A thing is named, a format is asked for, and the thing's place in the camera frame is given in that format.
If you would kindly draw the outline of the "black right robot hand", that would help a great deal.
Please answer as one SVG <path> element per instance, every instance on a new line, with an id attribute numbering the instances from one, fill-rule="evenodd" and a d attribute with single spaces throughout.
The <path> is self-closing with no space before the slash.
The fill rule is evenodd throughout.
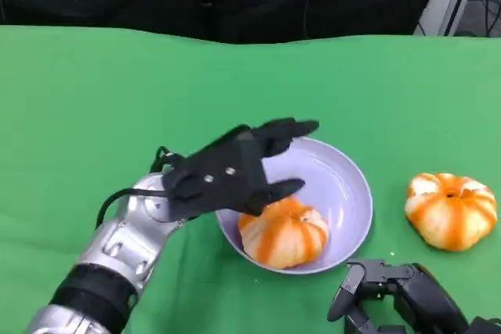
<path id="1" fill-rule="evenodd" d="M 376 327 L 362 309 L 365 300 L 394 299 L 405 325 Z M 384 260 L 348 260 L 348 273 L 330 305 L 327 321 L 344 321 L 345 333 L 465 333 L 470 325 L 438 280 L 418 263 L 390 265 Z"/>

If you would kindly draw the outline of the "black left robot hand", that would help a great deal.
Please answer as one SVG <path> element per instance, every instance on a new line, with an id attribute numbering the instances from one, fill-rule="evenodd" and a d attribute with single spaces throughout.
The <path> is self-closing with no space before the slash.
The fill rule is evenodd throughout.
<path id="1" fill-rule="evenodd" d="M 240 125 L 198 152 L 175 162 L 162 177 L 168 220 L 191 219 L 220 209 L 258 216 L 264 208 L 299 191 L 305 181 L 268 181 L 263 160 L 286 152 L 310 135 L 317 120 L 284 118 L 259 127 Z"/>

